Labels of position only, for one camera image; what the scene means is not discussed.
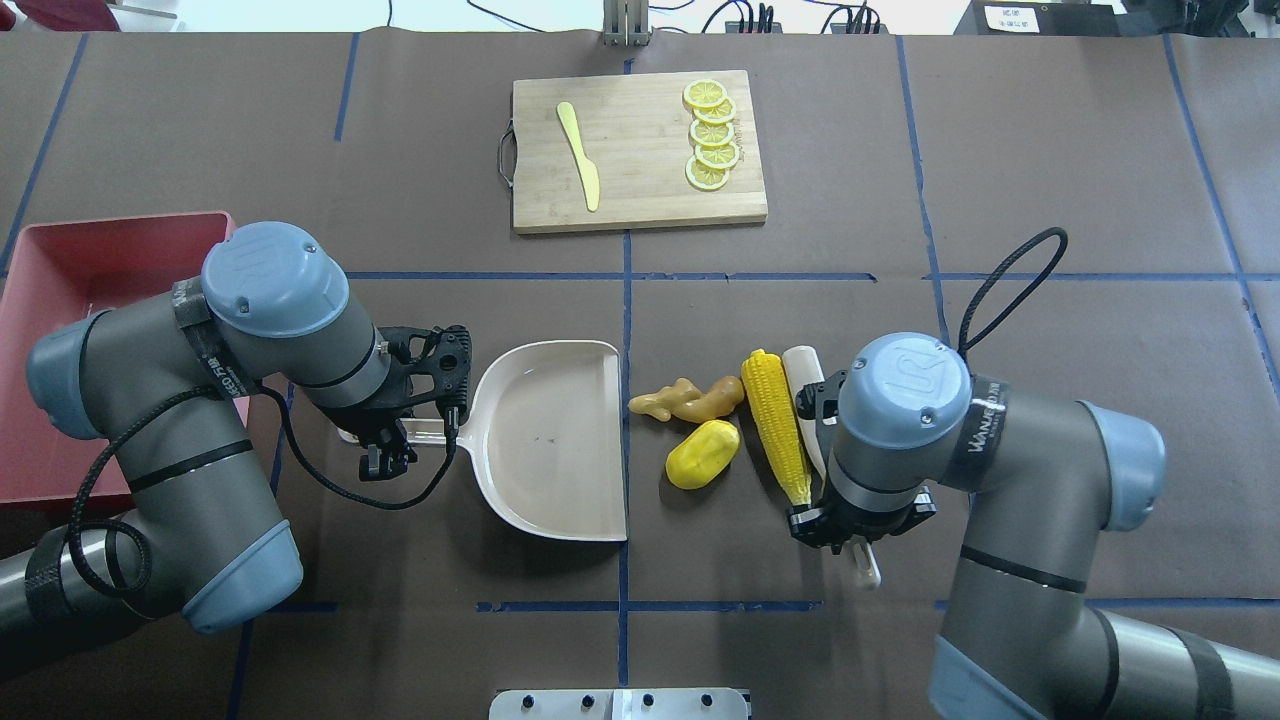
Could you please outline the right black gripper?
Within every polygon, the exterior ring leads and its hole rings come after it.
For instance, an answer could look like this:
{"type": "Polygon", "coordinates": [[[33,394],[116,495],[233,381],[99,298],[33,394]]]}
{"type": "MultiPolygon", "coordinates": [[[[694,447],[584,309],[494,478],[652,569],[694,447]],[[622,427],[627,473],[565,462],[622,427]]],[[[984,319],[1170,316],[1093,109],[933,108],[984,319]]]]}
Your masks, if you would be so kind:
{"type": "Polygon", "coordinates": [[[937,505],[927,484],[915,489],[910,503],[900,509],[879,511],[865,510],[849,501],[854,483],[846,483],[847,489],[840,489],[833,479],[838,464],[829,457],[837,425],[827,425],[827,420],[838,418],[838,391],[844,384],[846,370],[836,372],[823,380],[805,384],[794,396],[797,420],[803,429],[815,432],[814,445],[823,452],[817,466],[823,470],[824,479],[819,493],[814,493],[808,506],[791,506],[787,511],[788,532],[792,538],[813,547],[831,547],[838,553],[844,544],[851,542],[876,542],[886,536],[901,536],[920,525],[937,514],[937,505]]]}

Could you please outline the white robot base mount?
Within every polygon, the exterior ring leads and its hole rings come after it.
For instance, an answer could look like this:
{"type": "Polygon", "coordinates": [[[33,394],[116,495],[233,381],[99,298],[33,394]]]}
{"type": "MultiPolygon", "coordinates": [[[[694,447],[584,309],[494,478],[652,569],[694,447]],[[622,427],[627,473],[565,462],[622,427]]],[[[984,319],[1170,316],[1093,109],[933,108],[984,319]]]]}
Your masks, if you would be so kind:
{"type": "Polygon", "coordinates": [[[509,689],[489,719],[751,719],[750,693],[730,687],[509,689]]]}

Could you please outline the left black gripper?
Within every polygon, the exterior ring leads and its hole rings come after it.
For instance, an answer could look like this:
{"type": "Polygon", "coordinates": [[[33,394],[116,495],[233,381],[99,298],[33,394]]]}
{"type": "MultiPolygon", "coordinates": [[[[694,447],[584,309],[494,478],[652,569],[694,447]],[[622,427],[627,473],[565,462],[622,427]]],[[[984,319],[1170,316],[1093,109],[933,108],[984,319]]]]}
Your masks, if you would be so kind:
{"type": "Polygon", "coordinates": [[[419,460],[398,427],[413,407],[434,404],[444,433],[456,439],[468,418],[472,337],[465,325],[431,329],[384,325],[387,378],[366,400],[346,409],[346,432],[365,450],[361,482],[390,480],[419,460]]]}

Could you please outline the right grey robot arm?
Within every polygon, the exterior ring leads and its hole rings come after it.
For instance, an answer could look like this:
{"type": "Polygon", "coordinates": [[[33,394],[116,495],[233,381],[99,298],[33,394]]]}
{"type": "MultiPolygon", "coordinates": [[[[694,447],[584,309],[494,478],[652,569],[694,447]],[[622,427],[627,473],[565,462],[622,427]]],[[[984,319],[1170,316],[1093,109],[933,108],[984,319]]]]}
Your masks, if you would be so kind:
{"type": "Polygon", "coordinates": [[[820,497],[791,512],[812,547],[899,536],[929,483],[970,511],[928,688],[946,719],[1275,719],[1277,661],[1085,605],[1097,539],[1164,488],[1160,432],[1085,401],[975,374],[938,340],[879,337],[808,378],[820,497]]]}

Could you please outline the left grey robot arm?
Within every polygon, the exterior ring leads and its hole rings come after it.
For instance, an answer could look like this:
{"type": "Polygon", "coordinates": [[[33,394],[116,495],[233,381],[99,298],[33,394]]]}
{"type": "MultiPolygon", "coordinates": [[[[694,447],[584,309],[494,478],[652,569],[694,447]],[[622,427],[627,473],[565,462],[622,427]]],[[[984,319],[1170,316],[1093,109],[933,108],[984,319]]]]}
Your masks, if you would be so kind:
{"type": "Polygon", "coordinates": [[[3,675],[27,673],[179,614],[225,632],[293,594],[303,565],[234,407],[265,395],[298,464],[283,375],[365,448],[362,480],[417,459],[406,424],[434,404],[453,457],[468,415],[463,325],[378,327],[346,273],[297,225],[257,222],[215,243],[201,272],[165,293],[105,309],[41,338],[26,363],[35,402],[61,433],[104,439],[69,521],[3,562],[3,675]]]}

